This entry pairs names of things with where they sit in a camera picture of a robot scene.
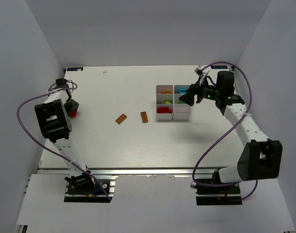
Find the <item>white right divided container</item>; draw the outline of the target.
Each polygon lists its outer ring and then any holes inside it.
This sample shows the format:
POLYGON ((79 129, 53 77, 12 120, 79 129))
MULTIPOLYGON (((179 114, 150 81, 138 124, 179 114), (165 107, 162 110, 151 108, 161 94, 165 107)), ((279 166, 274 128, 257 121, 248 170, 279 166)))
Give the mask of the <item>white right divided container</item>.
POLYGON ((190 119, 192 110, 189 105, 179 98, 187 93, 189 89, 188 85, 174 85, 174 115, 173 120, 185 120, 190 119))

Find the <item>small red lego piece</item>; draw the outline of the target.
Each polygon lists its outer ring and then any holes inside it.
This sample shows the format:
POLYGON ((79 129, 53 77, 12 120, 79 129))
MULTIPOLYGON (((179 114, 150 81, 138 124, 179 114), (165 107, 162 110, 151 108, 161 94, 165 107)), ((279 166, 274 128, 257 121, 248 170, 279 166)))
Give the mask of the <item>small red lego piece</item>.
POLYGON ((76 118, 76 116, 77 116, 77 112, 76 111, 70 112, 70 117, 71 118, 76 118))

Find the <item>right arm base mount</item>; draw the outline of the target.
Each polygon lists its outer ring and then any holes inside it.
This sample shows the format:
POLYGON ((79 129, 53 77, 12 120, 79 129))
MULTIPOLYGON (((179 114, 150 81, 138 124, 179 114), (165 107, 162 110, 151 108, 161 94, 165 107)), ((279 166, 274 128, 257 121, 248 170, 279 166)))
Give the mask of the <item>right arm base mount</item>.
POLYGON ((192 181, 190 186, 196 190, 197 206, 242 205, 241 191, 238 185, 205 187, 197 185, 192 181))

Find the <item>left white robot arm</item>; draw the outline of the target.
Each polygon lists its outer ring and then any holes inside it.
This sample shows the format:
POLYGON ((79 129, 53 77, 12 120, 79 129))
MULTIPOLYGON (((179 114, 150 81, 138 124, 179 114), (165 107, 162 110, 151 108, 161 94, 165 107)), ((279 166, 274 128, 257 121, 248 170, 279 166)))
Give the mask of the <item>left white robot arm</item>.
POLYGON ((88 167, 78 154, 70 137, 70 119, 76 116, 79 104, 72 99, 68 80, 56 79, 46 101, 35 106, 35 114, 44 138, 48 139, 64 156, 69 176, 65 180, 77 191, 89 193, 95 187, 87 175, 88 167))

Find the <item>brown 2x4 lego plate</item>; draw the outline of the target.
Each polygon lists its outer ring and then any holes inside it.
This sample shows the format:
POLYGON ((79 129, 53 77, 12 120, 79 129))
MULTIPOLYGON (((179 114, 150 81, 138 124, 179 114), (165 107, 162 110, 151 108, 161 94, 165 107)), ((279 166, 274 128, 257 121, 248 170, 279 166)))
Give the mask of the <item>brown 2x4 lego plate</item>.
POLYGON ((127 119, 127 116, 125 115, 125 114, 121 114, 116 120, 115 120, 115 122, 117 123, 117 124, 121 124, 122 122, 124 122, 125 120, 127 119))

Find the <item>blue right table label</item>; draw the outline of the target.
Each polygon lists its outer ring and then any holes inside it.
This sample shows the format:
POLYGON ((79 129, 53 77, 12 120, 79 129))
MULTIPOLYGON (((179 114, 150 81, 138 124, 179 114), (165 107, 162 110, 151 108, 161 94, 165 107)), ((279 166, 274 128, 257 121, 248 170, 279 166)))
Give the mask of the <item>blue right table label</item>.
POLYGON ((228 69, 226 65, 211 65, 211 69, 228 69))

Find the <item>brown lego plate upside down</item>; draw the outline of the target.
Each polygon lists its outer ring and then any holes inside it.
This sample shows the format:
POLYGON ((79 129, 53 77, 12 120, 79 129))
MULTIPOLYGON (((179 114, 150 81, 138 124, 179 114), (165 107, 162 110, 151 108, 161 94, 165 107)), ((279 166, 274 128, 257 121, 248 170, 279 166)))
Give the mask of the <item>brown lego plate upside down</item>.
POLYGON ((143 123, 148 123, 148 116, 146 112, 141 112, 140 116, 143 123))

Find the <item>red flower lego piece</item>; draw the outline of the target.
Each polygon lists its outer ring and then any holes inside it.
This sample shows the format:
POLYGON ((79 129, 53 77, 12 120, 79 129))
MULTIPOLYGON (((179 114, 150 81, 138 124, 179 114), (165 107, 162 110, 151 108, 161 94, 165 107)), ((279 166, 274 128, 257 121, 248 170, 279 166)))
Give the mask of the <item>red flower lego piece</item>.
POLYGON ((172 111, 169 107, 159 107, 159 108, 157 108, 157 113, 158 114, 171 114, 172 111))

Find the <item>teal rounded lego brick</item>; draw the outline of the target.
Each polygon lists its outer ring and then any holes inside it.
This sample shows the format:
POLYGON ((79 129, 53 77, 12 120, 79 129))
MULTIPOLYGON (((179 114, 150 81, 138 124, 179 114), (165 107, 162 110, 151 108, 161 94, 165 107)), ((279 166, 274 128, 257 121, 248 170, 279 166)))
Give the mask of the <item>teal rounded lego brick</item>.
POLYGON ((179 89, 179 94, 186 94, 187 93, 187 89, 186 88, 180 88, 179 89))

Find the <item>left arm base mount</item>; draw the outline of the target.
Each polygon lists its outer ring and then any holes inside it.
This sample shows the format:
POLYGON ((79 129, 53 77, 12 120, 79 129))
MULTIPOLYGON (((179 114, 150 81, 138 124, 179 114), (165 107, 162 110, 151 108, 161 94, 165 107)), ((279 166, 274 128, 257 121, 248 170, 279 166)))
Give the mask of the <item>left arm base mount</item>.
POLYGON ((99 179, 82 174, 77 177, 66 177, 67 182, 64 202, 69 203, 110 203, 114 193, 114 181, 99 179))

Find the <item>aluminium table rail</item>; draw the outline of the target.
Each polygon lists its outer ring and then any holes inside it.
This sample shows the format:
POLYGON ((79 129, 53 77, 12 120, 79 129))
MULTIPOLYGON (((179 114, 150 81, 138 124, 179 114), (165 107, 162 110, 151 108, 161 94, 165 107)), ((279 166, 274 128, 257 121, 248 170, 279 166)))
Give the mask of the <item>aluminium table rail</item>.
MULTIPOLYGON (((92 169, 93 175, 191 175, 192 168, 92 169)), ((40 168, 37 174, 68 174, 66 169, 40 168)))

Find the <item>blue table label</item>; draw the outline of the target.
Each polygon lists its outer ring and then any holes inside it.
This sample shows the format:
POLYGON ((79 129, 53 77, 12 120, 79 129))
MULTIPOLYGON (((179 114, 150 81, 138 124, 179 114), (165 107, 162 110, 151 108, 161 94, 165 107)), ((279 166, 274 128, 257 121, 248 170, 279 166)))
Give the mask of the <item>blue table label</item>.
POLYGON ((226 65, 211 65, 211 69, 228 69, 226 65))
POLYGON ((68 67, 67 71, 83 71, 83 67, 68 67))

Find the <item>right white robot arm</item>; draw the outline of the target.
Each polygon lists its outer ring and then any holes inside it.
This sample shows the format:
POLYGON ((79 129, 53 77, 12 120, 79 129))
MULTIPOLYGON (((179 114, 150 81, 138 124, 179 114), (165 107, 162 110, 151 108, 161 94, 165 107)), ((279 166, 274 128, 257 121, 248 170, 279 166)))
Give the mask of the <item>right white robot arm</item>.
POLYGON ((232 124, 244 147, 233 166, 219 169, 210 186, 227 186, 253 180, 275 179, 279 176, 282 144, 271 140, 248 113, 241 96, 235 93, 234 74, 228 70, 217 73, 217 80, 209 84, 208 73, 197 70, 199 80, 191 84, 179 99, 189 106, 203 99, 213 100, 222 115, 232 124))

